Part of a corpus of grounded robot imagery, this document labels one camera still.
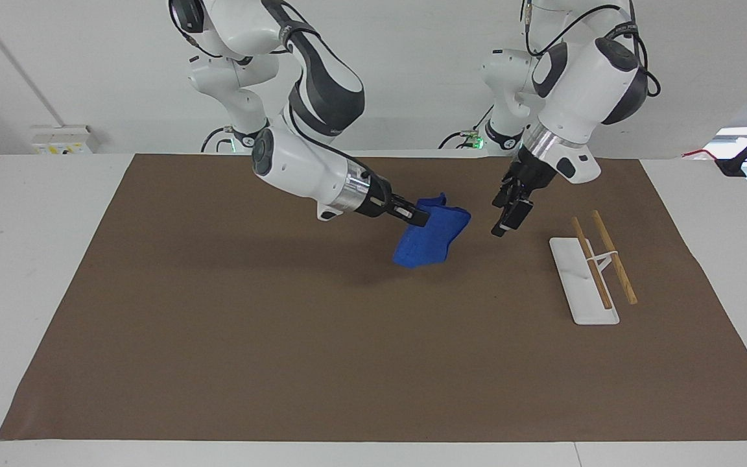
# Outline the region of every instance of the red wire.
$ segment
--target red wire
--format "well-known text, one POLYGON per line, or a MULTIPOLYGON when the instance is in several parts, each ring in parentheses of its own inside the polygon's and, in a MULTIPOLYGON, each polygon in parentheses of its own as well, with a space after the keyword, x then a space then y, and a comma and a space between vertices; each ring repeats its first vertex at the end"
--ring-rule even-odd
POLYGON ((700 152, 704 152, 705 154, 708 154, 708 156, 710 156, 711 159, 718 160, 718 158, 714 156, 714 154, 712 154, 711 151, 709 150, 695 150, 695 151, 687 152, 685 154, 682 154, 682 157, 694 156, 694 154, 699 154, 700 152))
POLYGON ((709 150, 695 150, 695 151, 687 152, 685 154, 682 154, 682 157, 694 156, 694 154, 700 154, 700 153, 703 153, 703 152, 705 154, 708 154, 708 156, 710 156, 711 159, 718 160, 718 158, 716 156, 714 156, 714 154, 712 154, 711 151, 709 151, 709 150))

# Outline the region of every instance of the black cable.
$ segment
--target black cable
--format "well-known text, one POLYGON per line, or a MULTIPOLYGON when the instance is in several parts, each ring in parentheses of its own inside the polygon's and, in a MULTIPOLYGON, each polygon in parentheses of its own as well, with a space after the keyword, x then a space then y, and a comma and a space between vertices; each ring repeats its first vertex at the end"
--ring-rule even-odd
POLYGON ((644 66, 644 69, 647 69, 647 46, 644 45, 644 41, 640 38, 640 36, 635 35, 635 41, 638 42, 639 47, 641 48, 641 56, 643 57, 643 63, 641 63, 641 66, 644 66))
POLYGON ((528 40, 528 31, 527 31, 527 51, 528 51, 528 53, 530 53, 531 56, 543 56, 543 54, 545 54, 546 51, 549 50, 549 47, 552 47, 552 45, 555 45, 555 42, 560 41, 561 38, 563 38, 564 34, 566 34, 567 32, 569 32, 578 23, 581 23, 581 21, 583 21, 584 18, 589 17, 589 15, 591 15, 591 14, 593 14, 595 12, 600 12, 602 10, 620 10, 620 9, 622 9, 620 6, 616 6, 616 5, 608 3, 607 5, 600 5, 600 6, 596 6, 596 8, 591 8, 591 9, 587 10, 587 12, 584 12, 584 14, 582 14, 578 18, 575 18, 575 21, 572 21, 572 23, 570 23, 568 27, 564 27, 564 29, 561 30, 561 32, 558 33, 557 36, 555 36, 555 39, 552 39, 552 41, 549 42, 549 44, 546 45, 546 47, 544 47, 542 51, 537 51, 536 52, 536 51, 532 50, 532 48, 530 46, 530 41, 528 40))
POLYGON ((477 125, 474 125, 471 127, 472 130, 477 130, 477 127, 480 126, 481 123, 483 123, 484 119, 486 119, 487 116, 492 112, 492 110, 495 110, 495 105, 492 104, 491 107, 489 107, 489 110, 486 111, 486 114, 483 115, 483 118, 480 118, 480 121, 477 122, 477 125))
POLYGON ((334 154, 338 154, 338 156, 344 157, 344 159, 349 160, 350 162, 356 163, 359 167, 362 167, 365 172, 368 173, 368 177, 371 178, 371 180, 375 180, 377 184, 379 184, 379 189, 382 190, 382 196, 385 197, 383 201, 385 201, 385 206, 388 206, 391 204, 391 191, 388 189, 388 186, 386 186, 385 181, 382 180, 379 175, 374 172, 373 169, 368 167, 365 163, 363 163, 361 160, 356 159, 356 157, 350 156, 350 154, 346 154, 340 150, 337 150, 335 147, 326 145, 322 143, 321 141, 315 141, 315 139, 309 137, 308 135, 305 135, 305 132, 303 132, 299 128, 299 124, 296 123, 296 116, 293 114, 293 106, 290 105, 290 123, 293 124, 293 128, 296 129, 296 133, 299 133, 299 136, 301 136, 304 139, 307 139, 309 142, 313 143, 314 145, 319 146, 320 148, 323 148, 324 150, 328 150, 334 154))
POLYGON ((217 144, 215 145, 215 152, 220 152, 220 143, 229 143, 232 144, 232 139, 221 139, 217 144))
MULTIPOLYGON (((635 5, 632 0, 630 0, 630 21, 632 21, 634 25, 638 25, 638 23, 635 22, 635 5)), ((634 34, 634 54, 635 56, 638 56, 638 34, 634 34)))
POLYGON ((169 17, 172 18, 172 24, 174 24, 175 29, 177 29, 178 32, 180 32, 181 36, 183 36, 184 39, 186 39, 186 42, 189 42, 189 44, 191 44, 192 47, 195 47, 196 49, 198 49, 199 51, 202 51, 203 53, 207 54, 210 57, 220 58, 221 57, 220 55, 213 55, 209 53, 208 51, 206 51, 203 47, 201 47, 200 44, 198 44, 198 41, 196 41, 195 38, 193 38, 192 36, 186 33, 186 30, 181 29, 181 26, 178 24, 178 20, 174 18, 174 12, 172 11, 172 0, 167 0, 167 3, 169 4, 169 17))
POLYGON ((213 130, 212 133, 207 136, 207 139, 204 139, 204 144, 201 145, 201 152, 207 152, 207 145, 209 144, 209 141, 213 139, 214 136, 216 136, 218 133, 223 133, 225 127, 217 128, 216 130, 213 130))
POLYGON ((437 148, 438 150, 441 150, 445 147, 445 143, 451 141, 452 139, 457 138, 457 136, 460 136, 460 131, 457 131, 457 133, 451 133, 451 135, 448 135, 445 137, 445 139, 440 143, 440 146, 437 148))
POLYGON ((647 79, 651 80, 653 84, 656 86, 656 92, 651 92, 650 89, 647 90, 647 97, 656 97, 656 95, 661 94, 661 83, 659 82, 659 79, 656 78, 655 74, 652 74, 651 72, 645 70, 644 74, 647 75, 647 79))

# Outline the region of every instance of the wooden stick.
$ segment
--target wooden stick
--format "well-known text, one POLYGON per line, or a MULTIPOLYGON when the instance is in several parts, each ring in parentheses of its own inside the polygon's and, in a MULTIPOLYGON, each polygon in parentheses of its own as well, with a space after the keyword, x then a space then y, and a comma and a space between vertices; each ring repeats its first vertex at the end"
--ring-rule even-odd
POLYGON ((575 228, 575 236, 578 237, 578 242, 581 243, 584 257, 587 258, 587 266, 589 266, 589 272, 593 275, 595 287, 599 290, 601 302, 604 304, 605 309, 610 310, 610 308, 613 307, 613 304, 610 302, 610 297, 607 295, 607 289, 604 288, 604 278, 601 277, 599 264, 593 259, 593 252, 590 251, 589 245, 587 245, 587 239, 584 237, 584 231, 581 230, 581 224, 578 223, 577 217, 573 217, 573 228, 575 228))
MULTIPOLYGON (((607 247, 609 251, 616 251, 616 245, 613 244, 613 239, 611 239, 607 227, 604 227, 604 219, 601 219, 598 210, 593 211, 593 221, 595 221, 596 227, 599 228, 599 234, 601 234, 601 239, 604 240, 604 246, 607 247)), ((631 305, 638 304, 638 298, 635 296, 632 284, 630 283, 630 278, 628 278, 628 273, 624 269, 622 258, 619 257, 618 253, 613 255, 613 265, 616 267, 616 274, 619 275, 619 282, 622 283, 624 295, 626 295, 631 305)))

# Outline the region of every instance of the brown table mat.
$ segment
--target brown table mat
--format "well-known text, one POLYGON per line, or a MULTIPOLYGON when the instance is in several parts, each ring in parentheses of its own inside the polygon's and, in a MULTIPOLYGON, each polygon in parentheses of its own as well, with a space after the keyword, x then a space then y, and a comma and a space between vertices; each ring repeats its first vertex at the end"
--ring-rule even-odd
POLYGON ((13 438, 747 440, 747 351, 638 162, 556 178, 490 236, 508 160, 370 160, 474 216, 447 263, 404 224, 267 186, 246 158, 136 156, 0 430, 13 438), (548 240, 601 211, 640 304, 573 324, 548 240))

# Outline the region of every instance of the white wall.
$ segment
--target white wall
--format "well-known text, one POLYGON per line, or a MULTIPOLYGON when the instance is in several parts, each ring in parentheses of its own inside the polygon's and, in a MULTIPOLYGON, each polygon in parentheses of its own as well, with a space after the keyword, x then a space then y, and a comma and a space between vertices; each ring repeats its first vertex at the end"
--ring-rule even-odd
MULTIPOLYGON (((368 107, 337 145, 436 147, 490 104, 477 68, 521 47, 509 0, 298 0, 365 83, 368 107)), ((629 121, 599 130, 597 156, 672 157, 702 147, 747 101, 747 1, 637 0, 651 69, 664 85, 629 121)), ((0 38, 66 124, 87 124, 106 152, 194 151, 226 114, 185 77, 195 50, 165 0, 0 0, 0 38)), ((258 86, 277 112, 297 75, 258 86)), ((27 127, 53 123, 0 53, 0 152, 25 152, 27 127)))

